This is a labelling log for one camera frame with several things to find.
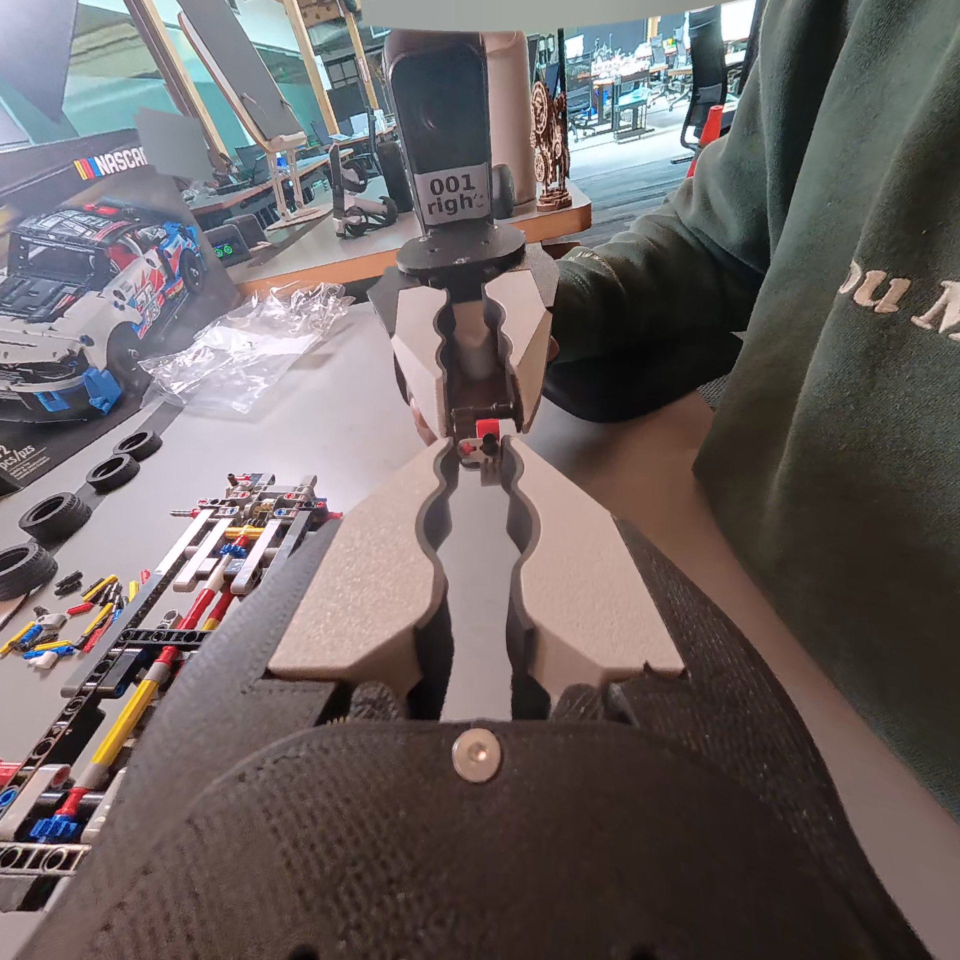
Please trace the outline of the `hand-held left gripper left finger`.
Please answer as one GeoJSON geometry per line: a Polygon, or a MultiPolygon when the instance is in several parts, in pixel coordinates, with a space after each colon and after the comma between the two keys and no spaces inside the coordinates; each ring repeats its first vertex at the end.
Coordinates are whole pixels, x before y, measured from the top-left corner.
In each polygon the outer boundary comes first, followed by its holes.
{"type": "Polygon", "coordinates": [[[347,513],[268,663],[284,680],[385,685],[446,700],[453,660],[448,578],[455,450],[440,439],[347,513]]]}

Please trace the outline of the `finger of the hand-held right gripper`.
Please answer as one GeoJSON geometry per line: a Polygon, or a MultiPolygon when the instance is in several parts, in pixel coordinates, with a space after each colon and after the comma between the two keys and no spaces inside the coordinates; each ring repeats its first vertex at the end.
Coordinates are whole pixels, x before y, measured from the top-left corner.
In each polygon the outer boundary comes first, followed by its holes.
{"type": "Polygon", "coordinates": [[[504,370],[516,431],[530,431],[544,389],[556,277],[542,282],[534,271],[508,271],[486,283],[485,306],[493,310],[493,332],[504,370]]]}
{"type": "Polygon", "coordinates": [[[453,437],[448,375],[441,358],[446,338],[439,329],[439,318],[449,304],[446,290],[401,290],[391,335],[394,359],[404,381],[401,393],[407,402],[414,402],[438,439],[453,437]]]}

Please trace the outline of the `small red grey lego assembly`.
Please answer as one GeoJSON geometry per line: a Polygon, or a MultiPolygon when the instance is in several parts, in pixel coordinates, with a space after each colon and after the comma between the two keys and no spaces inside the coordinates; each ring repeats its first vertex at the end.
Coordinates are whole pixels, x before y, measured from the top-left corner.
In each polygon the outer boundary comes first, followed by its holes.
{"type": "Polygon", "coordinates": [[[501,482],[501,423],[493,417],[477,418],[467,436],[457,442],[461,467],[477,474],[482,486],[498,486],[501,482]]]}

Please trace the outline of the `lego car chassis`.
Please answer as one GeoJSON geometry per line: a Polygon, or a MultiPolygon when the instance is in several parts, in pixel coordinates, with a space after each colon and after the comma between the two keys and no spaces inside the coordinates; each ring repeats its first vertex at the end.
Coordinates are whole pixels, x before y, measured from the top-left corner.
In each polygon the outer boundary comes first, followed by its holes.
{"type": "Polygon", "coordinates": [[[47,911],[65,893],[177,676],[308,536],[342,520],[316,484],[313,475],[283,486],[269,472],[230,473],[222,495],[172,510],[188,525],[146,569],[136,599],[92,652],[58,664],[78,671],[52,721],[21,759],[2,760],[2,914],[47,911]]]}

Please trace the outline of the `person's right forearm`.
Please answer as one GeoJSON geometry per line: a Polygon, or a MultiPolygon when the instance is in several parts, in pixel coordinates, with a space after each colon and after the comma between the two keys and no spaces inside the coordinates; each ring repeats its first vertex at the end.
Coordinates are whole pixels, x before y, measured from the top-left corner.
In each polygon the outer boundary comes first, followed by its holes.
{"type": "Polygon", "coordinates": [[[743,259],[738,210],[697,174],[653,212],[557,262],[543,393],[568,414],[619,423],[732,370],[764,270],[743,259]]]}

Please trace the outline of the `pile of loose lego pieces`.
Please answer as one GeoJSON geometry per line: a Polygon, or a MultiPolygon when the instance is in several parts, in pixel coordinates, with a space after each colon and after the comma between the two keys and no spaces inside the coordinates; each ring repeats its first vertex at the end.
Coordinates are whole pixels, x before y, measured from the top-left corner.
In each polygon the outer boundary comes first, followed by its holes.
{"type": "Polygon", "coordinates": [[[19,660],[40,674],[75,656],[89,654],[126,606],[137,599],[149,578],[146,569],[126,582],[110,575],[84,589],[77,595],[77,603],[66,609],[52,611],[36,606],[33,619],[2,641],[2,659],[19,660]]]}

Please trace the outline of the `lego set box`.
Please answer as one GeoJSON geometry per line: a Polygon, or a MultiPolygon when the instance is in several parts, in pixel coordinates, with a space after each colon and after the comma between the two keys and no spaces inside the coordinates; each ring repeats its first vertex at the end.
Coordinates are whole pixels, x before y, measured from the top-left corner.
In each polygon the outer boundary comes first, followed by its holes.
{"type": "Polygon", "coordinates": [[[241,301],[134,128],[1,157],[2,495],[140,409],[142,362],[241,301]]]}

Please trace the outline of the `person's right hand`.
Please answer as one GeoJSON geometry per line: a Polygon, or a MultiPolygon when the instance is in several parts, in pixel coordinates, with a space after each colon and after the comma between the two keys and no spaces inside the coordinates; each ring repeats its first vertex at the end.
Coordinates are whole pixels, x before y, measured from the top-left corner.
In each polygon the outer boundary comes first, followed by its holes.
{"type": "Polygon", "coordinates": [[[411,412],[414,421],[414,428],[419,438],[427,447],[436,444],[438,442],[438,435],[423,416],[419,406],[417,405],[413,392],[409,389],[407,389],[407,405],[411,412]]]}

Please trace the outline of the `wooden gear sculpture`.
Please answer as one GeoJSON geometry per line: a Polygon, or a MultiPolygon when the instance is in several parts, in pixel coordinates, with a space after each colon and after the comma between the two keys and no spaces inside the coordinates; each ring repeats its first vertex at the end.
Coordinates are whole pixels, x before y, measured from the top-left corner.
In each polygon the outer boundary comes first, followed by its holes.
{"type": "Polygon", "coordinates": [[[570,147],[568,98],[564,91],[553,96],[546,84],[535,79],[531,88],[531,134],[534,178],[538,184],[537,212],[569,209],[570,147]]]}

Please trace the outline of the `wooden edged desk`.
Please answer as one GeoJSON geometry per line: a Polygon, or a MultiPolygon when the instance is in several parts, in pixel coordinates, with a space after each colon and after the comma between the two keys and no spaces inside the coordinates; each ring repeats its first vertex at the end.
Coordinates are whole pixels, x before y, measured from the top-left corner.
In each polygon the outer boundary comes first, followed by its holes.
{"type": "MultiPolygon", "coordinates": [[[[524,203],[514,216],[499,221],[525,234],[529,243],[552,242],[581,234],[593,223],[590,198],[575,183],[568,185],[571,206],[539,211],[534,201],[524,203]]],[[[331,215],[302,226],[271,234],[270,246],[254,252],[246,261],[226,267],[226,272],[244,296],[283,286],[312,287],[320,283],[348,284],[375,279],[395,265],[397,250],[422,234],[415,212],[405,212],[397,222],[360,238],[339,238],[331,215]]]]}

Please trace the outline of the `clear empty plastic bag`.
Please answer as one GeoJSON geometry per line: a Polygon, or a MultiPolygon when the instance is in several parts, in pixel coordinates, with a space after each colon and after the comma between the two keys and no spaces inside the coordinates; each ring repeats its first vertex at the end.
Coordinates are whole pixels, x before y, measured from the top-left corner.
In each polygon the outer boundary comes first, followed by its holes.
{"type": "Polygon", "coordinates": [[[353,303],[343,285],[326,282],[254,294],[199,330],[186,348],[141,361],[149,376],[141,406],[165,402],[194,414],[246,416],[328,338],[353,303]]]}

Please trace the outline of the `wooden display easel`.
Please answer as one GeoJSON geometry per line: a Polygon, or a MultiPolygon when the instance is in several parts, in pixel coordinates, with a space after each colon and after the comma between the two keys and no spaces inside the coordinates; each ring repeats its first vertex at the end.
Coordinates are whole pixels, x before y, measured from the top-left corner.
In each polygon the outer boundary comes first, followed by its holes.
{"type": "Polygon", "coordinates": [[[250,137],[264,151],[279,220],[268,232],[330,215],[306,204],[297,151],[307,136],[290,103],[224,1],[180,1],[177,20],[250,137]]]}

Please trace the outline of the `black charger with green light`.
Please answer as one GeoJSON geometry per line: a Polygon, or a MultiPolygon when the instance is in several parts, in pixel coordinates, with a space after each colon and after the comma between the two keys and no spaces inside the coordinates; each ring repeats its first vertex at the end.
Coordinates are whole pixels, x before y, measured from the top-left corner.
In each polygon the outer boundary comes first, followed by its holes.
{"type": "Polygon", "coordinates": [[[235,223],[223,223],[205,230],[203,235],[224,267],[243,263],[252,258],[251,248],[243,232],[235,223]]]}

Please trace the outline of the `black office chair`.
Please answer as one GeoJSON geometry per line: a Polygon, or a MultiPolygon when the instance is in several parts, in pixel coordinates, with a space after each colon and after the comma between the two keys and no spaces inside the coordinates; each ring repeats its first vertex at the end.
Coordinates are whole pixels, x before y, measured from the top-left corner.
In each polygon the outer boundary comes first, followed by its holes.
{"type": "Polygon", "coordinates": [[[683,120],[680,145],[698,155],[710,110],[721,106],[720,137],[726,135],[737,113],[739,96],[730,91],[730,75],[739,77],[748,45],[753,2],[744,13],[738,4],[715,5],[688,13],[690,100],[683,120]]]}

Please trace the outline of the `person's green sweatshirt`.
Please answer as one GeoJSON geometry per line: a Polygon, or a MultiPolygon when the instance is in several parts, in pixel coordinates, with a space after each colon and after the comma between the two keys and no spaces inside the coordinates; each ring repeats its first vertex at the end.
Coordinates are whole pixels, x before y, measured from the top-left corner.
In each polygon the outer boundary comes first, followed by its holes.
{"type": "Polygon", "coordinates": [[[796,638],[958,817],[958,2],[770,2],[683,217],[760,275],[697,474],[796,638]]]}

